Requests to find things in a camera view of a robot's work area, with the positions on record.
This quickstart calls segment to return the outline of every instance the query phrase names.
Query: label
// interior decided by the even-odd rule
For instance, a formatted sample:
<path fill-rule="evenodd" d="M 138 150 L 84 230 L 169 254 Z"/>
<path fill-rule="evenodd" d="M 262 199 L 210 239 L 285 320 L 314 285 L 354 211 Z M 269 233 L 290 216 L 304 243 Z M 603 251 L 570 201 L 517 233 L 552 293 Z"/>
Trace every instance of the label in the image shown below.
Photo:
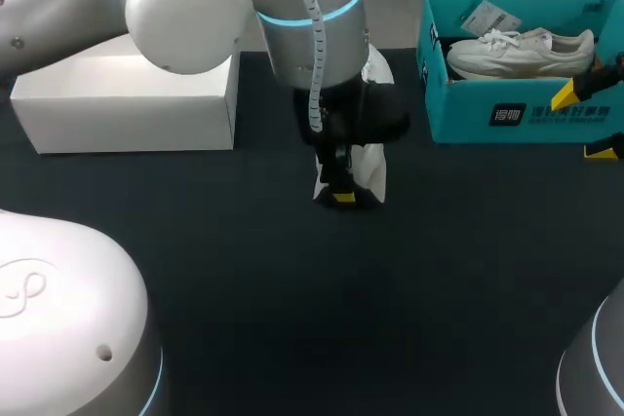
<path fill-rule="evenodd" d="M 492 127 L 516 127 L 523 121 L 527 105 L 524 103 L 495 104 L 489 118 Z"/>
<path fill-rule="evenodd" d="M 518 31 L 522 21 L 504 10 L 496 7 L 491 2 L 484 0 L 468 19 L 461 25 L 461 29 L 483 36 L 488 31 L 498 29 L 500 31 Z"/>

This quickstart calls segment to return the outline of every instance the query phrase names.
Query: black table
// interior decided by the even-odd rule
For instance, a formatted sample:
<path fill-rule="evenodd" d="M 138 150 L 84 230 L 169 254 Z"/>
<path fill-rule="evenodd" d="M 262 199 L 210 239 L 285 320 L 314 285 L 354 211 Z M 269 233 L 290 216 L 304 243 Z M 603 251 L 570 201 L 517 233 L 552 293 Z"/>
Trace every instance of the black table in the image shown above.
<path fill-rule="evenodd" d="M 311 202 L 264 54 L 242 59 L 234 152 L 42 157 L 0 102 L 0 207 L 129 252 L 175 415 L 558 414 L 559 358 L 624 277 L 623 169 L 578 146 L 436 146 L 414 51 L 385 54 L 414 126 L 377 212 Z"/>

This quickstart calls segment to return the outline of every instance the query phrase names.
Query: blue led ring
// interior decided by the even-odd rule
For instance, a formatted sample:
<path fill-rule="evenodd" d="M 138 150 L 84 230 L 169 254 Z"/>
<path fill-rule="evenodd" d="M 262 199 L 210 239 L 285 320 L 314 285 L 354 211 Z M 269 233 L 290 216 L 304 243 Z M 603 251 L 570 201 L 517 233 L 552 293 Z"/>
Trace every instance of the blue led ring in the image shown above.
<path fill-rule="evenodd" d="M 338 10 L 334 10 L 333 12 L 323 15 L 323 21 L 331 21 L 332 19 L 337 19 L 338 17 L 349 12 L 353 7 L 355 7 L 360 0 L 352 0 L 344 7 L 340 7 Z M 258 16 L 266 21 L 267 23 L 276 24 L 278 26 L 285 26 L 289 28 L 300 28 L 302 26 L 312 26 L 312 19 L 273 19 L 265 14 L 257 12 Z"/>

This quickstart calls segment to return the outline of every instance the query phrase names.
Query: robotic arm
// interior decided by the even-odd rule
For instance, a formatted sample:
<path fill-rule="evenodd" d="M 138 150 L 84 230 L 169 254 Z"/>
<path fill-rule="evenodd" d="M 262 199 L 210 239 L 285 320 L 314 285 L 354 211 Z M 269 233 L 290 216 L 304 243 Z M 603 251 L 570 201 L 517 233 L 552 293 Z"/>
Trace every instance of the robotic arm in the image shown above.
<path fill-rule="evenodd" d="M 253 11 L 277 80 L 293 89 L 302 139 L 315 148 L 317 200 L 341 207 L 383 202 L 385 190 L 372 193 L 358 182 L 354 168 L 362 162 L 353 158 L 376 154 L 383 166 L 382 147 L 381 158 L 352 149 L 401 137 L 409 117 L 391 80 L 363 79 L 371 57 L 363 0 L 0 0 L 0 76 L 127 32 L 156 66 L 206 72 L 231 55 Z"/>

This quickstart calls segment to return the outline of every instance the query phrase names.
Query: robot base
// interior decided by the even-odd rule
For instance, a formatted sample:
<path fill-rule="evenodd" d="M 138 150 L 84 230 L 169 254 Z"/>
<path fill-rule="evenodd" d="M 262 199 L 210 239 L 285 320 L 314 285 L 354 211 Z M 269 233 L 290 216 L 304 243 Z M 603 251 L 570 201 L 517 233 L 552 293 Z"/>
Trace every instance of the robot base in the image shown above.
<path fill-rule="evenodd" d="M 77 224 L 0 210 L 0 416 L 169 416 L 130 256 Z"/>

